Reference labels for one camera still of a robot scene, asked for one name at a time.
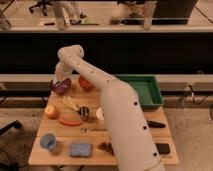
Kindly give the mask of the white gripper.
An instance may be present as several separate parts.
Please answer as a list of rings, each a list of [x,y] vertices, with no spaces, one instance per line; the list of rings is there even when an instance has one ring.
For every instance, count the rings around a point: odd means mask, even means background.
[[[71,72],[72,69],[68,65],[64,64],[63,62],[59,62],[55,67],[53,80],[63,81],[69,77]]]

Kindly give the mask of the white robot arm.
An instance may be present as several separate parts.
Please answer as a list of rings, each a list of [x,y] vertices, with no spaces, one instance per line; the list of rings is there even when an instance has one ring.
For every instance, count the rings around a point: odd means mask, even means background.
[[[62,47],[57,56],[57,79],[76,70],[101,91],[101,109],[119,171],[166,171],[136,91],[128,83],[84,61],[80,45]]]

